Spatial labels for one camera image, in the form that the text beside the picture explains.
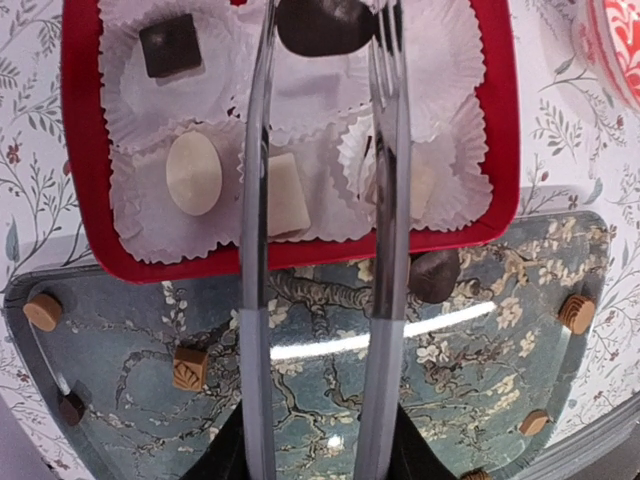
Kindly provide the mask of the white oval chocolate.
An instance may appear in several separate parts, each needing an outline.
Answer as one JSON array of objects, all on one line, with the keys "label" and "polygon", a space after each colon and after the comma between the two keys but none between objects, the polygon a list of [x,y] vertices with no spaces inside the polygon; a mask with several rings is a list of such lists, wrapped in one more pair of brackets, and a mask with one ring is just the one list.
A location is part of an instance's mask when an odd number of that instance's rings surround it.
[{"label": "white oval chocolate", "polygon": [[222,190],[222,168],[213,143],[191,131],[171,145],[166,161],[169,194],[184,213],[201,216],[217,203]]}]

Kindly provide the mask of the silver tongs white handle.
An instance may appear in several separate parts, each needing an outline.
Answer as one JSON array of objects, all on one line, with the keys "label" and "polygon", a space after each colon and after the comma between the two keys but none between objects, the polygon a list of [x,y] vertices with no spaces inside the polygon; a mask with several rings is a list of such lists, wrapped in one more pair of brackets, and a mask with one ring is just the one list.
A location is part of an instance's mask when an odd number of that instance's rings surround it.
[{"label": "silver tongs white handle", "polygon": [[[399,407],[409,253],[411,129],[402,5],[375,4],[369,47],[377,205],[374,246],[312,242],[292,255],[300,264],[375,254],[372,321],[354,476],[387,477]],[[266,306],[268,157],[276,4],[266,4],[246,124],[241,268],[240,372],[245,459],[252,479],[276,476]]]}]

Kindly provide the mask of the white rectangular chocolate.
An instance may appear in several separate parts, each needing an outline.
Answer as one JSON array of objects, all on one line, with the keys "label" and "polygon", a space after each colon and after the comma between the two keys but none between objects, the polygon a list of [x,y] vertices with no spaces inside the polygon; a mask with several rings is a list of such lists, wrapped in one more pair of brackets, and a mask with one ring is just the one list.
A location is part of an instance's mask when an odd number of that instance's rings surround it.
[{"label": "white rectangular chocolate", "polygon": [[425,164],[413,164],[411,167],[410,215],[420,220],[427,209],[435,185],[435,173]]},{"label": "white rectangular chocolate", "polygon": [[268,167],[268,236],[308,229],[311,220],[294,155],[270,157]]}]

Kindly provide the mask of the dark square chocolate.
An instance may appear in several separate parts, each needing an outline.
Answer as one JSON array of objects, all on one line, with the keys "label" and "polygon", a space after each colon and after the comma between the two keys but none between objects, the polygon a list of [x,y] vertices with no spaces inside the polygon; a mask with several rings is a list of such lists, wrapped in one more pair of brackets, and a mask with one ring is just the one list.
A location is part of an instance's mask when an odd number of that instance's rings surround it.
[{"label": "dark square chocolate", "polygon": [[163,20],[139,31],[147,75],[165,78],[202,64],[192,14]]}]

